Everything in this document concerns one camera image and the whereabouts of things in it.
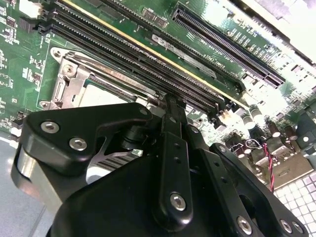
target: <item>pcie slot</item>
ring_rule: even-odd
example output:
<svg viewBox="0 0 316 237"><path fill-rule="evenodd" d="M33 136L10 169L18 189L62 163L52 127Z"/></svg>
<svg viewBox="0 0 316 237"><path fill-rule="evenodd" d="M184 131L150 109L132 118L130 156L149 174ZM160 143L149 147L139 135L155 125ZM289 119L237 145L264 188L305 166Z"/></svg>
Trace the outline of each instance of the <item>pcie slot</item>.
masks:
<svg viewBox="0 0 316 237"><path fill-rule="evenodd" d="M205 23L194 12L182 4L178 4L172 20L272 88L278 88L285 82L285 79L279 76L267 64L257 59L210 24Z"/></svg>
<svg viewBox="0 0 316 237"><path fill-rule="evenodd" d="M39 32L44 35L51 33L60 36L74 45L82 48L83 50L91 53L92 55L95 55L101 60L107 61L113 65L117 65L121 69L128 71L137 77L141 76L141 79L144 79L146 83L155 85L157 89L160 89L165 93L174 93L178 96L184 96L190 105L204 113L207 113L213 107L213 105L201 101L199 95L192 92L190 90L191 88L188 88L185 85L177 85L171 81L168 81L168 79L161 77L160 75L152 72L150 69L132 64L123 57L117 57L110 51L106 52L100 50L98 44L88 42L86 39L83 40L82 35L77 34L76 32L70 33L69 29L64 26L56 24L40 24Z"/></svg>
<svg viewBox="0 0 316 237"><path fill-rule="evenodd" d="M80 14L80 12L78 10L74 9L69 4L65 3L63 0L53 0L53 1L60 6L66 7L67 9L69 9L70 12L75 12L76 14ZM236 75L234 75L226 70L219 69L217 67L217 65L208 61L201 53L199 53L199 52L193 50L192 48L188 47L187 45L183 44L182 42L180 42L179 40L177 40L176 38L174 38L170 34L161 30L156 25L147 21L145 18L137 15L135 12L131 11L130 9L128 9L127 7L122 5L121 3L119 3L115 0L100 0L100 1L103 2L105 5L110 6L111 8L113 8L114 10L116 10L117 12L119 12L120 14L125 16L126 18L135 22L137 25L142 26L144 29L148 30L149 32L155 33L159 37L164 38L164 40L166 40L170 44L174 45L176 48L180 49L181 51L186 53L188 56L190 56L193 59L195 59L196 61L202 63L206 67L211 68L218 75L221 75L221 76L225 77L225 79L230 80L232 83L235 84L235 88L239 90L239 93L242 93L242 91L244 90L244 85L242 84L240 79L238 77L236 77ZM97 23L92 18L89 18L89 21Z"/></svg>

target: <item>black expansion slot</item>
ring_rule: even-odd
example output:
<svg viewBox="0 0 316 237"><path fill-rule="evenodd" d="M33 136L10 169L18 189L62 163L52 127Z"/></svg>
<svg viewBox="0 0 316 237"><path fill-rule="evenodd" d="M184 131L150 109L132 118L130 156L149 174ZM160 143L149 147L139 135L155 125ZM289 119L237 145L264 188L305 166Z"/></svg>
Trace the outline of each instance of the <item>black expansion slot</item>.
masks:
<svg viewBox="0 0 316 237"><path fill-rule="evenodd" d="M204 113L210 111L213 108L212 103L201 100L199 94L193 92L190 86L186 83L173 83L172 80L161 76L159 73L147 68L146 66L134 64L129 59L113 53L110 49L105 50L105 48L107 48L106 42L104 42L104 48L101 50L99 44L88 40L86 37L82 37L83 35L78 34L58 23L54 24L50 22L46 24L39 24L39 32L43 35L51 33L60 36L80 47L81 49L89 52L90 54L100 58L101 60L116 65L138 78L141 76L141 78L145 80L143 82L153 86L155 89L159 89L165 93L174 93L178 96L184 97L188 101L188 104L198 110L203 111Z"/></svg>
<svg viewBox="0 0 316 237"><path fill-rule="evenodd" d="M64 5L69 7L65 2L62 0L44 0L47 3L56 2L59 5ZM168 43L175 46L177 49L183 51L185 54L196 60L197 62L205 65L208 68L211 68L216 74L221 75L226 80L230 80L231 83L234 84L234 87L238 90L239 93L242 93L245 90L245 86L240 81L238 77L234 74L229 73L223 69L219 69L214 63L207 60L201 53L198 53L194 49L188 47L187 45L183 44L172 35L166 33L156 25L149 22L147 19L137 15L135 12L131 11L121 3L115 0L85 0L86 2L90 3L93 7L98 8L102 7L102 5L107 5L120 13L121 15L125 16L126 18L130 19L132 22L135 22L137 25L142 26L144 29L152 32L153 34L163 38Z"/></svg>
<svg viewBox="0 0 316 237"><path fill-rule="evenodd" d="M172 20L184 27L191 34L204 40L219 53L240 65L272 88L278 88L285 79L278 75L269 65L256 58L228 36L204 22L199 16L182 4L178 4Z"/></svg>
<svg viewBox="0 0 316 237"><path fill-rule="evenodd" d="M113 38L113 36L109 34L105 34L104 31L93 27L93 25L89 23L82 22L79 18L73 14L69 14L69 12L65 11L64 9L55 8L50 12L52 14L48 13L48 15L51 16L51 19L55 20L61 25L66 26L71 31L77 32L78 34L84 36L86 39L97 43L99 47L104 48L106 45L105 50L110 49L115 54L128 59L134 64L146 66L157 75L161 75L169 81L174 81L179 86L182 86L184 83L186 83L188 86L194 86L190 82L187 82L185 77L181 78L172 70L168 70L166 67L159 66L157 61L153 61L153 59L144 59L144 55L142 55L138 50L135 52L135 48L131 49L129 46L119 43L118 39ZM219 101L219 98L214 97L212 94L206 93L200 89L192 88L192 90L196 93L197 97L200 96L200 99L206 102L208 105L212 104L211 101L213 103L224 103L224 101Z"/></svg>

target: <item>green circuit board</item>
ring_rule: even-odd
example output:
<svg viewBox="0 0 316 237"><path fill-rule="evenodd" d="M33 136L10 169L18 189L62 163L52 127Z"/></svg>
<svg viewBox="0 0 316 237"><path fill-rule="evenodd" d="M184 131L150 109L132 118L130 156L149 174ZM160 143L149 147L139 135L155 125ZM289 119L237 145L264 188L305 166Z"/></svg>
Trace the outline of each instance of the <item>green circuit board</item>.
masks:
<svg viewBox="0 0 316 237"><path fill-rule="evenodd" d="M94 16L95 20L125 33L145 47L155 51L157 55L169 59L175 65L189 71L236 101L248 105L257 104L263 114L277 121L280 127L295 123L299 112L315 99L311 90L316 85L312 67L301 65L300 62L295 61L290 53L282 51L262 37L244 20L225 8L221 1L122 0L120 4L141 17L144 17L144 9L156 17L160 17L165 22L164 25L161 23L158 25L163 31L199 52L214 67L225 70L243 80L246 72L241 66L231 62L172 21L171 15L180 2L280 73L286 82L278 89L266 88L263 91L254 86L246 87L247 95L250 97L247 99L243 94L238 93L227 76L217 75L217 78L212 78L206 75L180 59L174 52L153 42L150 36L148 37L149 32L146 29L123 15L114 19L108 13L84 0L66 2L74 4L85 14ZM51 98L59 64L50 56L49 50L53 46L80 49L54 35L41 36L37 32L26 33L22 31L19 28L18 19L25 15L18 10L19 2L11 1L8 3L1 0L0 7L0 129L9 132L11 121L17 117L18 111L28 114L40 110L39 101L50 100ZM15 21L13 26L7 23L8 19ZM291 70L296 65L301 67L299 72ZM194 120L195 125L203 131L208 144L221 140L238 127L237 124L229 127L224 133L218 133L208 123L206 115L193 108L188 108L187 114Z"/></svg>

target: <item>screw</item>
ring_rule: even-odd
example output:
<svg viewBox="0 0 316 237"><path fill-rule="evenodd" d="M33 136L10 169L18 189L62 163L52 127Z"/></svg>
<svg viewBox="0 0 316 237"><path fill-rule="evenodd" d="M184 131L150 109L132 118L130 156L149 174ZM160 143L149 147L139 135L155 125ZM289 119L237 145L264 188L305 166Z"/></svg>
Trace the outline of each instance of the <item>screw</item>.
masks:
<svg viewBox="0 0 316 237"><path fill-rule="evenodd" d="M73 77L76 74L76 71L72 65L66 64L63 67L63 74L68 77Z"/></svg>
<svg viewBox="0 0 316 237"><path fill-rule="evenodd" d="M140 109L139 111L140 111L143 115L147 115L147 114L148 114L147 111L144 110L144 109Z"/></svg>
<svg viewBox="0 0 316 237"><path fill-rule="evenodd" d="M170 120L173 121L173 122L177 122L177 121L174 119L174 117L172 117L172 116L170 117Z"/></svg>
<svg viewBox="0 0 316 237"><path fill-rule="evenodd" d="M191 126L191 130L192 130L194 133L198 133L198 129L197 129L196 127Z"/></svg>
<svg viewBox="0 0 316 237"><path fill-rule="evenodd" d="M74 137L70 139L69 146L76 151L83 151L87 148L87 143L79 137Z"/></svg>
<svg viewBox="0 0 316 237"><path fill-rule="evenodd" d="M247 222L245 218L243 218L242 216L238 216L237 222L238 222L239 227L242 229L242 231L245 232L246 235L251 235L252 233L251 225Z"/></svg>
<svg viewBox="0 0 316 237"><path fill-rule="evenodd" d="M280 222L281 222L283 228L286 230L286 232L292 233L292 228L290 227L290 225L286 221L280 220Z"/></svg>
<svg viewBox="0 0 316 237"><path fill-rule="evenodd" d="M219 146L219 149L220 149L222 152L226 152L226 149L225 149L225 147L223 147L223 146Z"/></svg>
<svg viewBox="0 0 316 237"><path fill-rule="evenodd" d="M54 51L53 54L56 58L59 58L61 56L61 53L59 51Z"/></svg>
<svg viewBox="0 0 316 237"><path fill-rule="evenodd" d="M186 202L179 194L171 194L170 202L178 211L184 211L184 209L186 209Z"/></svg>
<svg viewBox="0 0 316 237"><path fill-rule="evenodd" d="M44 132L47 133L56 133L59 131L59 125L52 121L42 122L40 127Z"/></svg>
<svg viewBox="0 0 316 237"><path fill-rule="evenodd" d="M293 224L293 226L297 229L297 231L299 232L299 233L304 233L304 231L303 231L303 229L302 229L302 227L300 227L300 225L299 224L297 224L296 222L292 222L292 224Z"/></svg>

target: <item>black memory slot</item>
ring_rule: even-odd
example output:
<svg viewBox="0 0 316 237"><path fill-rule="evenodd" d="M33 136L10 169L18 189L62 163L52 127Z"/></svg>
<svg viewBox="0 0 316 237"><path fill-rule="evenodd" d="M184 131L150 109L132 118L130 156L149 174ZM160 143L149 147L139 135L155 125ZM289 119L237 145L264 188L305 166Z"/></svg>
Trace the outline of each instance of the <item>black memory slot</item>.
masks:
<svg viewBox="0 0 316 237"><path fill-rule="evenodd" d="M110 35L111 37L115 38L115 40L112 39L112 42L114 42L114 44L117 44L117 41L119 40L121 42L121 45L127 46L127 47L125 47L126 52L128 52L130 47L132 47L134 50L136 50L137 52L140 53L139 57L146 59L146 61L150 61L151 58L155 58L155 61L152 60L153 65L156 65L158 62L160 64L160 66L159 66L160 69L161 69L161 66L168 68L168 70L171 70L172 72L177 74L177 77L180 76L180 77L182 77L182 79L184 79L188 82L191 82L195 86L202 88L205 91L205 92L200 91L202 96L205 96L210 100L216 101L219 104L219 107L221 109L225 107L224 98L218 92L216 92L215 90L213 90L209 86L207 86L204 83L200 82L199 80L193 78L192 76L184 73L183 71L175 68L174 66L158 59L154 54L151 54L151 53L145 51L143 48L140 48L134 42L131 42L130 40L128 40L126 38L122 38L120 35L118 35L114 31L112 31L111 29L106 28L106 31L105 31L104 30L105 27L102 24L100 24L99 22L95 21L94 19L92 19L90 17L87 17L86 15L83 15L81 12L77 11L76 9L73 9L68 4L66 4L64 2L62 3L60 1L57 1L56 4L59 5L62 9L64 9L64 11L62 11L60 9L56 9L57 12L55 12L54 15L58 16L59 14L61 14L63 17L66 17L67 19L69 19L69 17L71 17L71 19L76 18L76 20L79 22L80 26L81 26L81 22L84 21L86 24L89 25L90 28L92 27L93 30L95 32L97 32L98 36Z"/></svg>
<svg viewBox="0 0 316 237"><path fill-rule="evenodd" d="M58 5L65 6L70 11L73 11L76 14L79 14L79 12L76 9L69 6L68 4L63 2L62 0L54 0L54 1ZM179 40L177 40L176 38L174 38L170 34L161 30L156 25L150 23L147 19L137 15L135 12L131 11L130 9L128 9L127 7L122 5L121 3L119 3L115 0L98 0L98 1L111 7L112 9L116 10L121 15L123 15L123 16L127 17L128 19L130 19L131 21L135 22L137 25L142 26L144 29L148 30L149 32L152 32L153 34L156 34L157 36L163 38L168 43L172 44L177 49L183 51L188 56L190 56L193 59L195 59L196 61L202 63L206 67L211 68L216 74L223 76L227 80L230 80L231 83L235 84L235 88L238 90L239 93L242 93L243 90L245 89L243 83L240 81L240 79L236 75L234 75L228 71L225 71L223 69L219 69L214 63L207 60L201 53L198 53L197 51L195 51L192 48L188 47L187 45L183 44L182 42L180 42Z"/></svg>
<svg viewBox="0 0 316 237"><path fill-rule="evenodd" d="M166 79L164 79L160 75L155 74L147 68L132 64L129 60L125 60L122 57L116 56L110 51L105 52L103 50L100 50L99 45L93 42L88 42L86 39L82 39L82 35L76 32L71 32L70 34L69 29L64 26L56 24L40 24L39 32L44 35L52 33L60 36L65 40L73 43L74 45L82 48L83 50L91 53L92 55L95 55L101 60L119 66L121 69L124 69L135 76L141 75L142 79L146 79L146 83L148 83L149 85L154 84L154 88L159 88L165 93L174 93L178 96L184 97L190 105L197 108L198 110L201 110L204 113L207 113L211 108L213 108L212 105L201 101L199 95L193 93L186 86L182 85L180 89L179 86L175 85L171 81L166 82Z"/></svg>
<svg viewBox="0 0 316 237"><path fill-rule="evenodd" d="M114 40L107 34L102 34L101 32L90 28L90 26L87 26L76 19L70 19L69 14L62 14L61 11L58 11L57 9L54 9L53 11L56 12L56 17L54 17L54 19L57 22L65 25L67 28L70 28L73 31L76 31L80 35L84 36L87 40L94 41L102 48L104 48L106 42L105 50L110 49L112 52L115 52L117 55L128 59L130 62L140 64L142 67L145 66L147 69L151 69L152 72L155 72L156 74L159 74L162 77L168 78L170 81L175 82L178 86L182 86L184 83L186 83L189 87L193 86L191 83L185 82L185 78L182 79L174 72L167 70L167 68L160 67L155 61L148 58L145 59L144 57L137 57L137 53L132 51L130 47L127 47L124 44L117 44L117 40ZM198 93L198 95L201 97L201 100L203 101L207 102L213 100L211 94L206 94L202 90L195 87L193 87L192 90Z"/></svg>
<svg viewBox="0 0 316 237"><path fill-rule="evenodd" d="M215 50L240 65L265 84L273 88L278 88L285 82L285 79L279 76L269 65L263 63L228 36L204 22L194 12L182 4L178 4L172 16L172 20L184 27L191 34L207 42Z"/></svg>

